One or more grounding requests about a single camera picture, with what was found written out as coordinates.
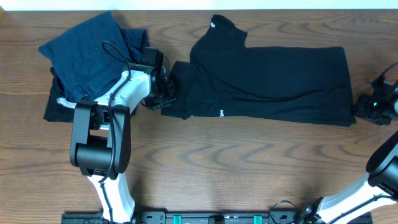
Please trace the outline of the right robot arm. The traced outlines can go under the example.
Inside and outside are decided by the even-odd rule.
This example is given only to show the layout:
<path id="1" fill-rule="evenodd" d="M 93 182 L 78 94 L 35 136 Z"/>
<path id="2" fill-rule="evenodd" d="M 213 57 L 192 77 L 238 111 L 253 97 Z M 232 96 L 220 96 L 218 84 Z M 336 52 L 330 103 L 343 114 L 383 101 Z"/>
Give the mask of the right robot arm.
<path id="1" fill-rule="evenodd" d="M 361 95 L 354 114 L 376 125 L 397 120 L 397 82 L 383 76 L 371 82 L 372 95 Z M 375 208 L 397 203 L 397 133 L 369 158 L 366 173 L 337 194 L 320 197 L 295 223 L 349 223 Z"/>

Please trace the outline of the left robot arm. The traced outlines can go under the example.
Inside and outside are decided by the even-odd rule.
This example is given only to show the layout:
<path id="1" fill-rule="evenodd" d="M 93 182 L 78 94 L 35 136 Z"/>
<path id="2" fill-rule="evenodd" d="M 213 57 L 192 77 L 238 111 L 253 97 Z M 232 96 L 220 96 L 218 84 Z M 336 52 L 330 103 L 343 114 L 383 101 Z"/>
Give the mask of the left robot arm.
<path id="1" fill-rule="evenodd" d="M 70 162 L 94 185 L 103 211 L 62 215 L 62 223 L 133 223 L 136 203 L 125 171 L 131 157 L 131 116 L 139 105 L 149 110 L 170 106 L 177 95 L 164 54 L 145 47 L 142 58 L 127 65 L 118 82 L 74 109 Z"/>

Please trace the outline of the black polo shirt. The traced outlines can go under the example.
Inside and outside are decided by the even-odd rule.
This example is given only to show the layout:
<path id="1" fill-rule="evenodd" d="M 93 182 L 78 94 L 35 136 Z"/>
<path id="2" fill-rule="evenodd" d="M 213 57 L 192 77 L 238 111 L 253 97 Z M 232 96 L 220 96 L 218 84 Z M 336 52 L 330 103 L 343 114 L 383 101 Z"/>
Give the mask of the black polo shirt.
<path id="1" fill-rule="evenodd" d="M 215 14 L 188 62 L 170 77 L 177 100 L 164 116 L 248 116 L 351 126 L 353 94 L 342 47 L 247 47 L 247 33 Z"/>

